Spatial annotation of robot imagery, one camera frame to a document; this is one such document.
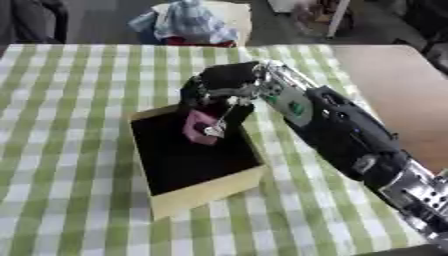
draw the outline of table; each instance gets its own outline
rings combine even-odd
[[[448,81],[409,46],[332,46],[341,65],[414,157],[448,167]]]
[[[424,241],[257,101],[259,188],[155,223],[126,117],[212,64],[281,59],[369,110],[329,46],[11,46],[0,62],[0,252],[351,255]]]

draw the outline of table leg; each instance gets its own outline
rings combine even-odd
[[[345,12],[347,11],[348,5],[350,4],[350,0],[341,0],[336,8],[336,12],[331,19],[330,27],[328,28],[327,37],[334,37],[336,31],[339,28],[339,24],[341,24],[342,18],[344,17]]]

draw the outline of floor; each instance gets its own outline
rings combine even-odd
[[[70,11],[69,43],[138,44],[127,22],[164,0],[66,0]],[[356,26],[334,39],[306,37],[297,32],[286,15],[274,15],[266,0],[228,0],[250,3],[253,31],[247,46],[272,44],[390,44],[396,38],[421,47],[422,38],[388,11],[389,0],[358,2],[353,6]],[[433,246],[382,252],[376,256],[444,255]]]

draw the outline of silver metal part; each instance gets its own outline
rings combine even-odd
[[[313,107],[305,95],[317,87],[311,79],[279,61],[263,61],[254,70],[260,97],[298,127],[311,122]]]
[[[429,242],[448,251],[448,184],[446,173],[435,176],[415,160],[380,194]]]
[[[376,161],[376,156],[371,154],[364,155],[355,162],[353,169],[357,170],[360,174],[364,174],[375,165]]]

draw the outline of checkered pattern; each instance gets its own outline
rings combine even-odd
[[[154,223],[126,117],[213,64],[279,59],[366,108],[328,46],[9,47],[0,62],[1,255],[350,255],[422,239],[264,102],[261,185]]]
[[[238,39],[237,31],[214,16],[202,0],[181,0],[170,5],[165,19],[156,24],[154,35],[162,41],[182,37],[187,43],[218,44]]]

